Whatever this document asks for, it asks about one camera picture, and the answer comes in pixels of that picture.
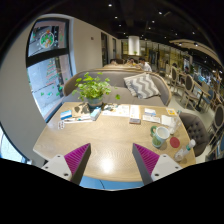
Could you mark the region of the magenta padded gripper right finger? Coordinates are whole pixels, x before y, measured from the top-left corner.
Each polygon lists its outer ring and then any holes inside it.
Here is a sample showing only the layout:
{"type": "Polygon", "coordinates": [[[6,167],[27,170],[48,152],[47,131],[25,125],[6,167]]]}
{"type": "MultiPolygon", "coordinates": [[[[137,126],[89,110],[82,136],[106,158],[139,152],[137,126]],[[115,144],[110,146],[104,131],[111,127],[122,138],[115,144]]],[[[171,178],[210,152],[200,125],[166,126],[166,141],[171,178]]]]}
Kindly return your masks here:
{"type": "Polygon", "coordinates": [[[167,154],[158,155],[136,143],[133,144],[132,154],[137,163],[144,185],[150,184],[182,169],[182,167],[167,154]]]}

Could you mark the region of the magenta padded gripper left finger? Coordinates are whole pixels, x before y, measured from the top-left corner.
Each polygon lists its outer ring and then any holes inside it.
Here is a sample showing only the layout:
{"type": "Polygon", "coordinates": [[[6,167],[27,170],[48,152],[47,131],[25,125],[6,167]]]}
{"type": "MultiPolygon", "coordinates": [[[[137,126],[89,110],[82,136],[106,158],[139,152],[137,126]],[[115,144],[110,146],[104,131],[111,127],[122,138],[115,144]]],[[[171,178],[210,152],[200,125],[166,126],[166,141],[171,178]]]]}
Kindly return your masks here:
{"type": "Polygon", "coordinates": [[[79,185],[91,155],[91,144],[87,143],[66,155],[57,154],[42,169],[79,185]]]}

